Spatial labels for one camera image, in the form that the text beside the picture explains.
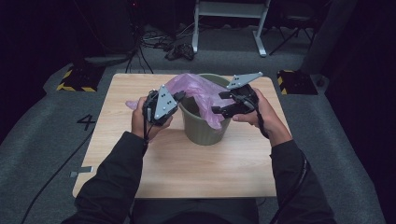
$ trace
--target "person's left hand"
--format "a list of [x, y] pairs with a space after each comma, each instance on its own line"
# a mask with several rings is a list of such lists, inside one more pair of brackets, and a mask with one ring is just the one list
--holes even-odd
[[[148, 123], [145, 118], [143, 117], [143, 104], [146, 102], [147, 97], [140, 97], [139, 102], [137, 103], [137, 108], [136, 110], [134, 110], [134, 112], [132, 113], [132, 121], [131, 121], [131, 133], [144, 138], [145, 134], [144, 134], [144, 122], [147, 123], [147, 131], [149, 130], [149, 128], [151, 127], [151, 124]], [[148, 140], [152, 140], [159, 131], [169, 127], [169, 125], [171, 124], [173, 117], [170, 117], [163, 126], [152, 126], [151, 130], [148, 133]]]

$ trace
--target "white metal stand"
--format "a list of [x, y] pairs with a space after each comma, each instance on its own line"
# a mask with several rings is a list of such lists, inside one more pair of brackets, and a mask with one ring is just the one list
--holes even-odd
[[194, 34], [192, 35], [192, 48], [194, 53], [198, 51], [198, 35], [199, 35], [199, 16], [219, 16], [219, 17], [240, 17], [240, 18], [256, 18], [260, 19], [259, 30], [253, 31], [260, 56], [265, 57], [264, 45], [260, 35], [262, 34], [262, 26], [267, 16], [268, 7], [271, 0], [265, 0], [263, 4], [243, 4], [243, 3], [221, 3], [221, 2], [205, 2], [196, 0], [194, 14]]

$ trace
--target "hand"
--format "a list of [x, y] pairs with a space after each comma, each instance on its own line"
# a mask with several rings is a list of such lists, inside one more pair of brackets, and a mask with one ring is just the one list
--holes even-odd
[[[259, 98], [258, 107], [262, 114], [262, 119], [264, 120], [264, 131], [269, 135], [271, 146], [291, 140], [291, 135], [288, 129], [279, 119], [268, 100], [258, 89], [253, 88], [253, 90]], [[247, 122], [250, 125], [254, 125], [256, 128], [259, 128], [259, 119], [257, 118], [256, 111], [249, 114], [234, 115], [233, 120], [238, 122]]]
[[[143, 104], [146, 102], [147, 97], [140, 97], [139, 102], [137, 103], [137, 108], [134, 110], [132, 113], [132, 121], [131, 121], [131, 133], [144, 138], [145, 133], [144, 133], [144, 122], [147, 123], [147, 131], [149, 131], [149, 128], [151, 127], [151, 124], [148, 123], [145, 118], [143, 117]], [[148, 133], [148, 140], [152, 140], [159, 131], [169, 127], [169, 125], [172, 122], [173, 117], [170, 117], [163, 126], [152, 126], [151, 130]]]

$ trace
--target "person's right hand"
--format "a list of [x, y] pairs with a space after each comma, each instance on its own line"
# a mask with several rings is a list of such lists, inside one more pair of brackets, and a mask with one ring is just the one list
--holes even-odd
[[[271, 146], [291, 140], [291, 135], [283, 122], [277, 116], [268, 100], [262, 95], [262, 92], [253, 88], [259, 98], [258, 107], [264, 120], [264, 131], [269, 135]], [[249, 114], [237, 114], [233, 116], [234, 121], [247, 122], [250, 125], [259, 127], [259, 119], [257, 112], [253, 111]]]

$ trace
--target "olive green bucket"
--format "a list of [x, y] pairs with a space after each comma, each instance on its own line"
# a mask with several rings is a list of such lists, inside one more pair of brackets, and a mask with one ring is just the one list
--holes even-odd
[[[218, 75], [201, 74], [200, 76], [222, 87], [226, 87], [230, 83], [230, 80]], [[221, 130], [212, 129], [206, 120], [200, 118], [199, 107], [193, 97], [184, 98], [179, 107], [183, 115], [184, 132], [197, 145], [210, 146], [216, 144], [221, 140], [230, 124], [231, 119], [225, 119], [220, 123]]]

